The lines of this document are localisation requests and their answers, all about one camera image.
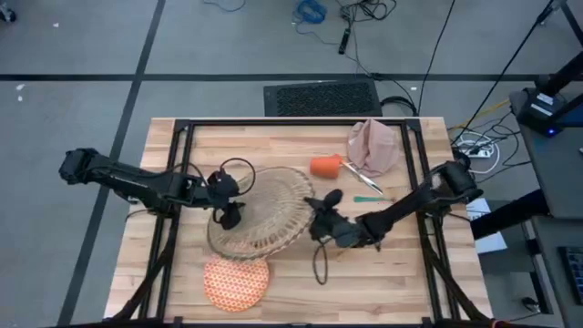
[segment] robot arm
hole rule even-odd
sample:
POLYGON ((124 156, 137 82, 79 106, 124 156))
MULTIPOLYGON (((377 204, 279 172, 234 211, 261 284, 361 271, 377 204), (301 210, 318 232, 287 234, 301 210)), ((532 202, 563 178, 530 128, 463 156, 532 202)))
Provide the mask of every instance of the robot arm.
POLYGON ((345 248, 378 244, 396 222, 416 211, 445 215, 451 210, 450 205, 468 203, 480 195, 482 190, 467 169, 458 162, 447 161, 433 168, 415 191, 385 210, 357 217, 356 223, 350 223, 333 208, 342 199, 340 190, 333 190, 324 200, 305 200, 316 212, 310 228, 312 239, 330 236, 338 247, 345 248))
POLYGON ((222 168, 206 181, 203 177, 174 172, 174 169, 150 172, 116 162, 95 149, 76 149, 66 153, 59 174, 70 185, 96 182, 111 188, 124 200, 139 200, 158 214, 169 216, 175 205, 180 204, 222 209, 224 215, 240 220, 238 208, 241 204, 232 206, 229 202, 230 197, 240 195, 239 186, 222 168))

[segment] cable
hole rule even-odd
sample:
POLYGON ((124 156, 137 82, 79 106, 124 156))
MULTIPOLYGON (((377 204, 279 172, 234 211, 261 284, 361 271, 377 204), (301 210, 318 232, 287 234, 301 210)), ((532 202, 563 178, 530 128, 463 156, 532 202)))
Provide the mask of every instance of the cable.
POLYGON ((217 6, 218 8, 220 8, 220 10, 222 10, 225 13, 234 13, 236 11, 241 10, 246 4, 247 4, 247 0, 243 0, 243 2, 240 4, 240 6, 233 8, 233 9, 229 9, 229 8, 225 8, 222 5, 219 5, 218 3, 209 1, 209 0, 202 0, 202 3, 205 5, 214 5, 217 6))
POLYGON ((397 7, 397 2, 395 0, 390 0, 393 4, 389 9, 389 6, 386 5, 381 0, 360 0, 354 4, 349 5, 342 5, 339 0, 336 0, 336 3, 340 6, 340 13, 341 17, 349 23, 349 28, 352 27, 354 23, 366 22, 366 21, 382 21, 386 17, 388 17, 394 9, 397 7), (381 15, 377 15, 376 11, 382 8, 383 13, 381 15), (363 15, 366 18, 357 19, 358 16, 358 9, 363 12, 363 15))
POLYGON ((454 214, 454 213, 447 213, 447 215, 451 215, 451 216, 456 217, 458 219, 462 219, 462 220, 466 220, 468 222, 471 222, 471 220, 469 218, 464 217, 464 216, 461 216, 461 215, 457 215, 457 214, 454 214))
MULTIPOLYGON (((344 5, 342 5, 342 4, 340 3, 340 1, 339 1, 339 0, 336 0, 336 2, 337 2, 337 3, 338 3, 338 5, 341 7, 341 12, 342 12, 344 5)), ((389 12, 388 12, 388 14, 387 14, 387 15, 385 15, 385 16, 384 16, 384 18, 383 18, 383 19, 385 19, 387 16, 389 16, 389 15, 390 15, 390 14, 393 12, 393 10, 394 10, 395 8, 396 8, 396 2, 394 2, 394 7, 393 7, 393 8, 392 8, 392 9, 391 9, 389 12)), ((361 69, 361 70, 364 72, 364 74, 365 74, 367 77, 370 77, 370 78, 372 78, 373 80, 377 80, 377 81, 383 81, 384 79, 383 79, 383 78, 381 78, 381 77, 380 77, 380 75, 378 75, 378 74, 375 74, 375 73, 371 73, 371 72, 370 72, 368 69, 366 69, 366 68, 363 66, 363 64, 361 63, 361 60, 360 60, 360 58, 359 58, 359 55, 358 55, 358 37, 357 37, 357 35, 356 35, 356 27, 355 27, 355 26, 353 26, 353 23, 354 23, 354 21, 353 21, 353 20, 347 20, 347 22, 348 22, 348 24, 349 24, 349 28, 351 28, 351 29, 353 30, 353 31, 352 31, 352 35, 353 35, 353 38, 354 38, 354 55, 355 55, 355 57, 356 57, 356 58, 352 58, 352 57, 350 57, 350 56, 349 56, 347 53, 345 53, 345 54, 344 54, 344 56, 345 56, 346 58, 348 58, 348 59, 352 60, 354 63, 356 63, 356 70, 355 70, 355 72, 354 72, 354 74, 355 74, 355 77, 356 77, 356 74, 358 73, 358 68, 360 68, 360 69, 361 69)), ((414 115, 414 117, 417 117, 417 116, 419 116, 419 115, 417 114, 417 113, 418 113, 418 110, 417 110, 417 108, 415 107, 415 103, 413 102, 413 98, 411 97, 411 94, 409 93, 409 91, 407 91, 407 89, 406 89, 406 88, 404 88, 404 87, 403 87, 403 86, 402 86, 402 85, 401 85, 399 82, 397 82, 396 80, 394 80, 394 79, 392 79, 392 78, 389 78, 388 80, 390 80, 391 82, 395 83, 395 84, 396 84, 396 85, 397 85, 399 88, 401 88, 401 90, 403 90, 403 92, 404 92, 404 93, 407 95, 407 98, 408 98, 408 99, 404 99, 404 98, 402 98, 402 97, 399 97, 399 96, 388 97, 388 98, 385 98, 383 101, 381 101, 381 107, 382 107, 383 105, 385 105, 385 104, 388 104, 388 103, 392 103, 392 102, 394 102, 394 103, 398 103, 398 104, 401 104, 401 105, 405 105, 406 107, 410 108, 410 109, 413 111, 413 115, 414 115)))
MULTIPOLYGON (((509 104, 509 103, 510 103, 510 100, 509 99, 506 99, 506 100, 504 100, 504 101, 502 101, 502 102, 500 102, 498 104, 495 104, 494 106, 492 106, 492 107, 490 107, 490 108, 488 108, 486 110, 483 110, 480 114, 476 115, 476 118, 481 118, 482 116, 491 114, 491 113, 497 111, 498 109, 500 109, 501 107, 503 107, 503 106, 505 106, 506 104, 509 104)), ((469 121, 470 120, 468 119, 466 122, 461 123, 461 124, 458 124, 458 125, 453 126, 451 128, 448 128, 447 130, 449 131, 449 130, 453 130, 453 129, 457 129, 457 128, 463 128, 464 127, 464 124, 468 123, 469 121)))
MULTIPOLYGON (((483 134, 479 134, 476 132, 472 132, 472 131, 466 131, 464 132, 464 134, 470 134, 470 135, 477 135, 478 137, 480 137, 478 140, 464 140, 463 137, 460 138, 460 142, 458 142, 457 144, 455 144, 459 149, 464 146, 464 145, 469 145, 469 146, 473 146, 471 148, 468 149, 467 151, 467 155, 469 155, 470 153, 472 153, 474 151, 474 149, 476 149, 477 151, 479 151, 480 149, 482 149, 486 144, 491 143, 493 140, 489 137, 486 137, 486 133, 484 132, 483 134), (480 143, 480 139, 482 138, 486 138, 487 142, 483 142, 480 143)), ((469 169, 469 172, 475 173, 475 174, 487 174, 490 173, 493 169, 496 168, 496 166, 498 165, 498 162, 500 161, 500 147, 494 143, 489 145, 489 149, 487 151, 490 151, 490 154, 492 154, 492 152, 496 151, 496 160, 494 162, 494 164, 490 167, 490 169, 487 169, 485 171, 478 171, 478 170, 474 170, 474 169, 469 169)))
POLYGON ((313 275, 316 278, 316 281, 322 286, 328 282, 328 253, 326 252, 326 244, 332 240, 333 240, 333 238, 330 238, 326 241, 317 240, 320 243, 320 245, 318 247, 316 247, 316 251, 313 253, 313 257, 312 257, 313 275), (324 279, 323 280, 320 279, 320 275, 318 274, 318 268, 316 266, 316 257, 318 256, 320 249, 322 249, 322 253, 324 256, 324 279))
POLYGON ((419 116, 419 114, 417 113, 417 108, 415 108, 415 105, 405 97, 401 96, 386 97, 385 99, 381 100, 381 107, 383 107, 386 104, 399 104, 406 106, 407 108, 411 109, 414 117, 419 116))
POLYGON ((251 188, 253 188, 253 186, 255 185, 255 179, 257 177, 257 172, 255 171, 255 167, 253 167, 253 165, 246 159, 242 159, 242 158, 231 158, 231 159, 227 159, 224 162, 222 162, 222 164, 220 164, 219 169, 222 169, 223 166, 225 166, 225 164, 234 161, 234 160, 238 160, 238 161, 242 161, 243 163, 249 165, 249 167, 251 168, 251 171, 253 172, 253 180, 251 181, 251 185, 243 192, 240 192, 239 195, 237 196, 242 196, 246 193, 249 192, 249 190, 251 190, 251 188))
MULTIPOLYGON (((318 241, 318 243, 320 245, 318 245, 318 247, 316 247, 316 251, 314 251, 314 253, 313 253, 312 270, 313 270, 313 275, 316 278, 316 281, 320 285, 323 286, 328 282, 328 253, 326 252, 326 244, 330 241, 333 241, 337 238, 340 238, 340 237, 348 235, 348 234, 354 234, 354 231, 346 231, 344 233, 340 233, 337 236, 330 237, 325 241, 321 241, 320 239, 316 240, 316 241, 318 241), (323 278, 323 280, 320 279, 320 275, 318 274, 318 268, 316 266, 316 257, 318 257, 318 253, 320 252, 320 250, 322 250, 322 254, 324 257, 324 278, 323 278)), ((380 250, 380 246, 379 246, 380 243, 376 242, 375 245, 376 245, 377 249, 380 250)))
POLYGON ((441 32, 439 33, 439 37, 437 38, 437 42, 435 42, 434 52, 431 55, 431 60, 429 61, 429 67, 427 68, 427 72, 423 77, 423 83, 421 84, 421 92, 419 94, 419 115, 421 115, 421 106, 423 102, 423 91, 425 89, 425 81, 429 76, 429 72, 431 71, 431 66, 434 64, 435 54, 437 53, 437 48, 439 47, 439 42, 441 41, 441 37, 444 35, 445 27, 447 26, 447 22, 449 22, 449 16, 452 14, 452 10, 454 9, 455 0, 452 0, 452 4, 449 6, 449 11, 447 12, 447 17, 445 18, 444 25, 441 28, 441 32))
POLYGON ((126 221, 128 221, 129 218, 133 217, 135 214, 141 213, 141 212, 145 212, 148 211, 149 209, 142 209, 142 210, 134 210, 133 212, 130 212, 127 216, 126 216, 126 221))
POLYGON ((540 24, 540 22, 542 22, 542 21, 545 20, 546 16, 549 13, 549 9, 552 12, 552 5, 553 5, 554 2, 555 2, 555 0, 549 0, 548 1, 548 4, 545 6, 545 9, 543 9, 542 13, 537 17, 537 20, 535 21, 535 23, 530 27, 530 29, 528 30, 527 35, 520 42, 520 45, 518 46, 517 50, 514 52, 514 54, 512 55, 512 57, 510 57, 510 60, 508 60, 508 62, 504 66, 504 69, 502 69, 502 72, 500 73, 500 75, 498 75, 498 78, 496 79, 496 82, 494 82, 494 84, 492 85, 492 87, 490 88, 490 90, 487 92, 486 96, 484 97, 484 100, 482 100, 482 103, 480 103, 480 105, 477 107, 476 112, 474 112, 474 114, 469 119, 469 121, 467 122, 467 124, 465 124, 465 126, 462 129, 462 132, 459 135, 457 135, 457 137, 454 139, 454 141, 452 142, 452 145, 455 144, 455 142, 459 139, 459 137, 462 135, 462 133, 464 133, 467 130, 467 128, 472 124, 472 122, 474 121, 474 119, 476 119, 476 116, 480 112, 480 109, 482 109, 482 106, 490 98, 490 95, 492 95, 492 92, 494 92, 494 89, 496 88, 496 86, 498 85, 498 83, 500 82, 500 80, 502 79, 502 77, 504 76, 504 74, 506 73, 506 71, 508 70, 508 68, 510 67, 510 65, 512 64, 512 62, 514 62, 514 59, 518 56, 518 53, 520 52, 520 50, 522 49, 522 47, 524 46, 524 44, 527 42, 527 40, 530 38, 530 35, 532 35, 532 33, 537 28, 537 26, 540 24))
POLYGON ((320 5, 316 0, 302 0, 298 3, 295 10, 291 13, 291 23, 294 26, 295 32, 301 36, 315 36, 318 41, 328 46, 338 46, 337 42, 324 41, 316 32, 306 31, 302 32, 299 26, 304 23, 321 24, 326 19, 328 10, 325 6, 320 5))
POLYGON ((507 323, 513 323, 513 322, 516 322, 518 320, 523 320, 523 319, 526 319, 526 318, 531 318, 531 317, 534 317, 534 316, 539 315, 539 314, 541 314, 541 313, 531 313, 529 315, 525 315, 525 316, 522 316, 522 317, 518 317, 518 318, 515 318, 515 319, 512 319, 512 320, 506 320, 506 322, 507 323))

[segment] orange mat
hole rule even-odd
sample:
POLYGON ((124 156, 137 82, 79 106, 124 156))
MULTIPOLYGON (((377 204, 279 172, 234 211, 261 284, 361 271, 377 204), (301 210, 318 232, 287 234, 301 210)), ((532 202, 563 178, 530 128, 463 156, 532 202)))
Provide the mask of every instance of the orange mat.
POLYGON ((229 261, 213 256, 204 268, 204 291, 218 308, 241 312, 263 297, 269 279, 265 260, 229 261))

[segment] pink cloth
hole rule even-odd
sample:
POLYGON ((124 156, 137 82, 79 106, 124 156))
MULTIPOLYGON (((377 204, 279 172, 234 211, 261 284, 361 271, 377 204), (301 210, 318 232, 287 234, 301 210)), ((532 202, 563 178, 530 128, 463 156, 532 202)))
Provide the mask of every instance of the pink cloth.
POLYGON ((383 123, 356 123, 348 135, 348 159, 365 176, 378 177, 401 156, 397 141, 397 133, 383 123))

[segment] black cable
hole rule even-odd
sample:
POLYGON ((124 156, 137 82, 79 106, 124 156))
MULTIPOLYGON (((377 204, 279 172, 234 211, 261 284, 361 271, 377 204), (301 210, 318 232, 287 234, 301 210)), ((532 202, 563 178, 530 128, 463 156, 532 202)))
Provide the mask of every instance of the black cable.
POLYGON ((326 252, 326 244, 332 240, 333 240, 333 238, 330 238, 326 241, 317 240, 320 243, 320 245, 318 245, 318 247, 316 247, 316 251, 313 253, 313 257, 312 257, 313 275, 316 278, 316 281, 322 286, 328 282, 328 253, 326 252), (316 266, 316 257, 318 256, 320 249, 322 249, 322 253, 324 256, 324 279, 323 280, 320 280, 320 275, 318 274, 318 267, 316 266))
POLYGON ((505 320, 505 321, 507 323, 513 323, 515 321, 523 320, 523 319, 526 319, 526 318, 531 318, 531 317, 534 317, 534 316, 539 315, 539 314, 541 314, 541 313, 531 313, 529 315, 525 315, 525 316, 522 316, 522 317, 518 317, 518 318, 515 318, 515 319, 512 319, 512 320, 505 320))
MULTIPOLYGON (((393 7, 388 12, 386 12, 382 17, 376 17, 375 20, 384 20, 386 17, 388 17, 394 11, 394 9, 397 6, 397 3, 394 0, 391 0, 391 1, 394 3, 393 7)), ((407 91, 406 88, 404 88, 399 82, 397 82, 396 80, 394 80, 392 78, 383 78, 383 77, 380 77, 380 75, 378 73, 371 73, 370 71, 368 71, 366 68, 364 68, 364 66, 361 63, 361 60, 358 56, 358 40, 357 40, 357 36, 356 36, 356 28, 355 28, 355 26, 353 26, 353 24, 358 23, 358 22, 362 22, 364 20, 355 20, 357 10, 360 7, 360 5, 377 5, 380 3, 380 1, 376 1, 373 3, 372 1, 362 0, 358 3, 351 4, 351 5, 342 5, 339 0, 336 0, 336 3, 340 6, 341 17, 348 23, 348 28, 351 30, 351 34, 353 35, 353 38, 354 38, 354 55, 356 58, 352 58, 352 57, 348 56, 347 54, 344 54, 344 56, 356 63, 357 71, 355 72, 355 74, 358 73, 358 68, 360 68, 364 72, 365 75, 372 78, 373 80, 383 81, 383 80, 388 79, 389 81, 395 83, 399 88, 401 88, 401 90, 403 90, 403 92, 407 95, 407 98, 409 100, 408 103, 403 102, 401 104, 410 108, 414 112, 414 116, 418 116, 417 115, 418 110, 415 107, 413 98, 411 97, 411 94, 409 93, 409 91, 407 91)))
POLYGON ((142 210, 134 210, 133 212, 130 212, 128 215, 126 215, 126 221, 128 221, 129 218, 133 217, 135 214, 141 213, 141 212, 145 212, 148 211, 149 209, 142 209, 142 210))
MULTIPOLYGON (((318 245, 318 247, 316 247, 316 251, 314 251, 313 253, 313 257, 312 257, 312 270, 313 270, 313 275, 316 278, 316 281, 320 284, 320 285, 325 285, 328 282, 328 253, 326 252, 326 244, 330 241, 333 241, 337 238, 340 238, 344 235, 348 235, 348 234, 354 234, 354 231, 346 231, 344 233, 340 233, 337 236, 333 236, 328 238, 325 241, 321 241, 320 239, 316 240, 318 241, 318 243, 320 245, 318 245), (320 275, 318 274, 318 268, 316 266, 316 257, 318 257, 318 253, 320 252, 320 250, 322 250, 322 254, 324 257, 324 279, 321 280, 320 279, 320 275)), ((375 243, 377 250, 380 250, 380 242, 376 242, 375 243)))
POLYGON ((437 53, 437 48, 439 47, 439 42, 441 42, 441 37, 444 35, 445 27, 447 26, 447 22, 449 22, 449 16, 452 14, 452 10, 454 9, 455 0, 452 0, 452 4, 449 6, 449 11, 447 12, 447 17, 445 18, 444 25, 441 28, 441 32, 439 33, 439 37, 437 38, 437 42, 435 42, 434 52, 431 55, 431 60, 429 61, 429 67, 427 68, 427 72, 423 77, 423 83, 421 84, 421 92, 419 94, 419 115, 421 115, 421 106, 423 102, 423 91, 425 89, 425 81, 429 76, 429 72, 431 71, 431 66, 434 64, 435 53, 437 53))
POLYGON ((504 74, 506 73, 506 71, 508 70, 508 68, 510 67, 510 65, 512 64, 512 62, 514 62, 514 59, 518 56, 518 53, 520 52, 520 50, 522 49, 522 47, 525 45, 525 43, 527 42, 527 40, 530 38, 530 35, 532 35, 532 33, 537 28, 537 26, 540 25, 540 23, 545 20, 545 18, 547 17, 547 15, 549 13, 549 10, 552 12, 552 5, 553 5, 554 2, 555 2, 555 0, 549 0, 548 1, 548 4, 545 6, 545 9, 543 9, 542 13, 537 17, 535 23, 530 27, 530 29, 528 30, 527 35, 520 42, 520 45, 518 46, 517 50, 514 52, 514 54, 512 55, 512 57, 510 57, 510 60, 508 60, 508 62, 504 66, 504 69, 502 69, 502 72, 498 75, 498 78, 496 79, 496 81, 494 82, 494 84, 492 85, 492 87, 490 88, 490 90, 488 91, 488 93, 486 94, 486 96, 484 97, 484 100, 482 100, 482 103, 477 107, 476 111, 474 112, 474 115, 472 115, 472 117, 469 119, 469 121, 467 121, 467 123, 465 124, 464 128, 462 129, 462 132, 460 132, 460 134, 458 134, 457 137, 455 137, 454 141, 452 141, 452 143, 451 143, 452 145, 454 145, 455 142, 459 140, 459 138, 462 136, 462 134, 467 130, 467 127, 469 127, 472 124, 472 122, 476 118, 477 114, 482 109, 482 106, 490 98, 490 95, 492 95, 492 92, 494 92, 494 89, 496 88, 496 86, 498 85, 498 83, 500 82, 500 80, 502 79, 502 77, 504 76, 504 74))
POLYGON ((458 219, 462 219, 462 220, 466 220, 468 222, 471 222, 471 220, 469 218, 465 217, 465 216, 457 215, 457 214, 454 214, 454 213, 447 213, 447 215, 451 215, 451 216, 453 216, 455 218, 458 218, 458 219))
POLYGON ((393 6, 389 9, 389 6, 381 0, 360 0, 354 4, 342 5, 339 0, 336 3, 340 6, 341 17, 348 22, 349 28, 353 26, 354 23, 366 22, 366 21, 382 21, 388 17, 394 9, 397 7, 397 2, 395 0, 389 0, 393 6), (376 11, 382 8, 383 13, 377 15, 376 11), (358 9, 360 9, 366 18, 357 19, 358 9))
POLYGON ((220 164, 219 169, 222 169, 225 164, 227 164, 233 160, 242 161, 243 163, 247 164, 251 168, 251 171, 253 172, 253 180, 251 181, 251 185, 247 188, 247 190, 240 192, 239 195, 237 195, 237 196, 242 196, 242 195, 248 193, 249 190, 251 190, 251 188, 253 188, 253 185, 255 185, 255 179, 257 177, 257 172, 255 172, 255 167, 253 167, 253 165, 248 160, 242 159, 242 158, 227 159, 224 162, 222 162, 222 164, 220 164))
POLYGON ((405 98, 405 97, 401 97, 401 96, 390 96, 390 97, 386 97, 385 99, 381 100, 381 107, 383 107, 386 104, 399 104, 399 105, 403 105, 409 109, 411 109, 411 111, 413 112, 413 116, 414 117, 418 117, 419 114, 417 113, 417 108, 415 108, 415 105, 409 101, 409 99, 405 98))
POLYGON ((496 121, 496 120, 497 120, 497 123, 496 123, 495 125, 493 125, 493 126, 492 126, 492 127, 490 127, 489 129, 487 129, 486 131, 484 131, 484 133, 482 133, 482 135, 480 136, 480 138, 478 138, 478 139, 476 140, 476 143, 475 143, 475 145, 474 145, 472 148, 470 148, 470 149, 468 150, 468 153, 471 153, 471 152, 473 152, 473 151, 475 151, 475 152, 477 153, 477 152, 478 152, 478 151, 479 151, 481 148, 485 147, 486 145, 490 145, 490 144, 491 144, 491 143, 492 143, 494 140, 490 140, 489 142, 487 142, 487 143, 484 143, 484 144, 481 144, 481 145, 478 145, 478 142, 480 142, 480 140, 482 140, 482 138, 483 138, 483 137, 486 135, 486 133, 488 133, 488 132, 490 132, 490 131, 494 131, 494 132, 496 132, 496 131, 495 131, 495 127, 497 127, 497 126, 501 126, 501 123, 502 123, 502 122, 504 121, 504 119, 505 119, 505 118, 507 118, 507 117, 508 117, 510 114, 512 114, 512 112, 508 112, 508 113, 506 113, 506 114, 505 114, 503 117, 501 117, 501 118, 495 118, 495 119, 491 119, 491 120, 489 120, 488 122, 486 122, 487 124, 489 124, 489 123, 491 123, 491 122, 493 122, 493 121, 496 121))

